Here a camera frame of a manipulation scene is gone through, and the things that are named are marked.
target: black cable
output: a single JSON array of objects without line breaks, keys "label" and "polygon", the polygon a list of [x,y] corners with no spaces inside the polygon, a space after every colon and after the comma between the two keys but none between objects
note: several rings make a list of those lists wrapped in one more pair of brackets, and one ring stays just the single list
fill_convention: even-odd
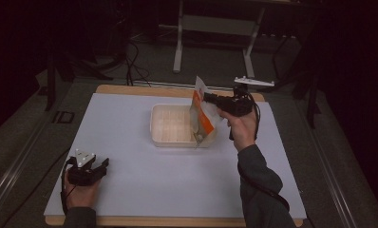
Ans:
[{"label": "black cable", "polygon": [[[114,29],[118,29],[118,30],[129,29],[129,28],[126,28],[126,27],[129,27],[128,23],[130,21],[130,16],[131,16],[131,13],[132,13],[132,9],[133,9],[132,4],[133,3],[130,0],[128,4],[129,4],[129,6],[128,6],[129,10],[124,10],[123,1],[116,1],[116,3],[112,3],[111,8],[113,9],[115,16],[119,19],[119,21],[114,26],[112,26],[112,28],[110,29],[111,30],[111,37],[108,41],[106,53],[108,53],[109,45],[110,45],[110,43],[113,39],[112,30],[114,30]],[[113,56],[113,60],[110,63],[94,66],[94,68],[96,68],[98,70],[110,69],[112,67],[116,67],[117,65],[121,64],[124,59],[125,59],[124,50],[120,50],[119,53],[117,53],[115,56]]]},{"label": "black cable", "polygon": [[70,194],[74,191],[76,187],[77,185],[74,185],[73,188],[70,190],[70,192],[67,193],[66,199],[68,198],[68,196],[70,196]]},{"label": "black cable", "polygon": [[269,188],[266,188],[260,184],[258,184],[257,182],[251,180],[250,178],[248,178],[244,173],[243,173],[243,170],[242,168],[240,167],[240,165],[238,164],[237,165],[237,169],[238,169],[238,173],[240,175],[240,177],[245,181],[247,182],[248,184],[250,184],[251,186],[253,186],[253,188],[267,194],[268,196],[278,200],[286,209],[287,211],[290,211],[290,204],[283,198],[281,197],[278,193],[276,193],[275,191],[269,189]]},{"label": "black cable", "polygon": [[62,202],[62,209],[65,213],[65,215],[67,214],[67,205],[66,205],[66,199],[68,197],[68,195],[66,194],[66,188],[65,188],[65,175],[66,175],[66,169],[67,169],[67,166],[70,165],[70,164],[73,164],[75,163],[75,160],[76,158],[74,157],[71,157],[70,159],[68,159],[63,168],[62,168],[62,174],[61,174],[61,202]]},{"label": "black cable", "polygon": [[133,58],[132,60],[132,64],[134,64],[136,62],[136,59],[138,58],[138,55],[139,55],[139,47],[137,45],[135,45],[135,43],[129,41],[128,42],[129,45],[133,46],[136,50],[136,54],[135,54],[135,57]]},{"label": "black cable", "polygon": [[126,57],[125,61],[126,61],[126,64],[127,64],[126,85],[127,86],[133,86],[132,72],[131,72],[132,66],[129,64],[129,58]]},{"label": "black cable", "polygon": [[260,124],[260,119],[261,119],[261,113],[260,113],[260,108],[259,105],[255,102],[254,96],[250,92],[248,92],[248,96],[251,98],[252,103],[254,104],[254,109],[255,109],[255,115],[256,115],[256,129],[255,129],[255,140],[257,138],[257,132],[259,131],[259,124]]},{"label": "black cable", "polygon": [[55,166],[55,164],[70,150],[70,147],[65,150],[57,159],[56,161],[49,167],[47,172],[45,172],[44,176],[39,180],[39,182],[35,185],[35,187],[32,189],[32,191],[28,194],[28,196],[23,200],[23,202],[10,214],[8,219],[6,219],[5,223],[3,223],[2,228],[4,228],[8,222],[14,217],[15,214],[24,206],[24,204],[29,200],[29,198],[34,194],[34,192],[37,190],[39,185],[41,185],[42,181],[44,181],[45,177],[49,173],[49,171]]},{"label": "black cable", "polygon": [[[138,78],[138,79],[132,79],[132,81],[134,82],[134,81],[138,81],[138,80],[140,80],[140,79],[143,79],[143,80],[145,80],[145,82],[148,84],[148,86],[151,87],[150,83],[149,83],[149,82],[147,81],[147,79],[146,79],[146,78],[148,78],[148,77],[150,76],[150,72],[149,72],[147,69],[142,68],[142,67],[139,67],[139,66],[136,66],[136,65],[133,65],[132,67],[134,67],[135,70],[136,70],[136,72],[140,75],[140,78]],[[140,69],[140,70],[144,70],[145,73],[146,73],[146,75],[145,75],[145,76],[142,75],[142,74],[139,72],[139,69]]]}]

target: dark background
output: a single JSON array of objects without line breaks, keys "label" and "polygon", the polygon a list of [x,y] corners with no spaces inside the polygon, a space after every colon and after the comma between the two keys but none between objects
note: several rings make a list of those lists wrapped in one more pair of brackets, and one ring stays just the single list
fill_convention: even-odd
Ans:
[{"label": "dark background", "polygon": [[[99,9],[97,17],[92,11],[88,15],[90,3],[94,1],[0,1],[0,125],[38,90],[34,76],[47,68],[50,48],[93,60],[95,47],[90,40],[100,28],[91,27],[89,20],[99,20],[105,14],[104,23],[113,24],[121,18],[105,9]],[[154,36],[157,24],[177,24],[178,1],[149,3],[134,1],[125,13]],[[313,66],[322,68],[319,88],[326,93],[378,199],[378,1],[328,5],[330,9],[302,50],[301,62],[307,66],[312,60]],[[288,32],[285,8],[269,12],[262,32]],[[225,9],[215,13],[235,16]]]}]

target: metal stand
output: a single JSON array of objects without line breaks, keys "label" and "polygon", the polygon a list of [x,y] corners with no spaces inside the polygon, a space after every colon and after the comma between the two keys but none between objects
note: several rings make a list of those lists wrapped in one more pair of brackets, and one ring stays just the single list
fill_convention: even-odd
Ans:
[{"label": "metal stand", "polygon": [[184,29],[216,32],[233,35],[250,35],[250,42],[246,49],[243,50],[243,58],[246,67],[246,73],[248,78],[254,78],[254,68],[251,61],[251,52],[254,48],[255,39],[260,28],[265,9],[262,8],[259,11],[257,20],[245,21],[224,19],[216,17],[205,17],[196,15],[187,15],[183,13],[183,0],[180,0],[180,14],[178,19],[178,43],[175,51],[174,60],[174,73],[180,73],[180,65],[182,61],[182,33]]}]

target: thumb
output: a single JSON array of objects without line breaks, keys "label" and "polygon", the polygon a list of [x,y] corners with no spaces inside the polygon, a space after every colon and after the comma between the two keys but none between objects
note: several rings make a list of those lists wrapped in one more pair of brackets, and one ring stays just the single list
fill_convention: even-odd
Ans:
[{"label": "thumb", "polygon": [[230,113],[226,111],[221,110],[220,108],[217,109],[217,113],[220,117],[227,119],[228,122],[230,122],[233,118],[235,118],[235,116],[231,115]]}]

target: snack bag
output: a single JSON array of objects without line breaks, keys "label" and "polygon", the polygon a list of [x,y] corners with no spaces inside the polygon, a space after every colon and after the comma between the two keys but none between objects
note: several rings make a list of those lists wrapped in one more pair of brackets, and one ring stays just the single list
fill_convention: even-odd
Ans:
[{"label": "snack bag", "polygon": [[217,113],[217,107],[203,101],[204,92],[211,93],[210,89],[197,76],[189,112],[192,132],[198,146],[216,129],[217,124],[222,120]]}]

